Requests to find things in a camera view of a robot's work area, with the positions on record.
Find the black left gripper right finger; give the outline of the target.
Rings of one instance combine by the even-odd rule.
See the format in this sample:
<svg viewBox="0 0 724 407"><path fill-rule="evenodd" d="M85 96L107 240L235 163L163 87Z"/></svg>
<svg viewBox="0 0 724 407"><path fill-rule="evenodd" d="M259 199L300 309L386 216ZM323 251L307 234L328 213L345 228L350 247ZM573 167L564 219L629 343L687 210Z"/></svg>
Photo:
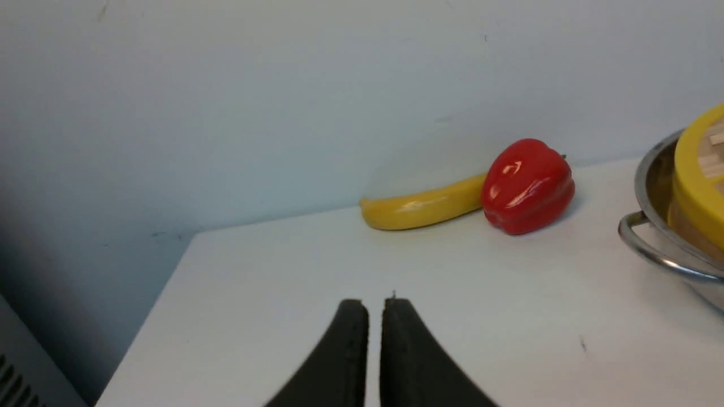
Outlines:
<svg viewBox="0 0 724 407"><path fill-rule="evenodd" d="M387 298L382 312L382 406L495 406L446 353L409 299Z"/></svg>

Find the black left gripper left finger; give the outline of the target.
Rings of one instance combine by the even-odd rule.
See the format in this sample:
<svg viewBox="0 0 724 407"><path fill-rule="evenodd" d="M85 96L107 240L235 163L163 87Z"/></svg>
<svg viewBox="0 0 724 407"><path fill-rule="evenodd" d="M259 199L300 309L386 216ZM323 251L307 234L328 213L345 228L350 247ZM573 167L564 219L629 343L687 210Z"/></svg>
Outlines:
<svg viewBox="0 0 724 407"><path fill-rule="evenodd" d="M322 338L267 406L363 406L369 312L344 299Z"/></svg>

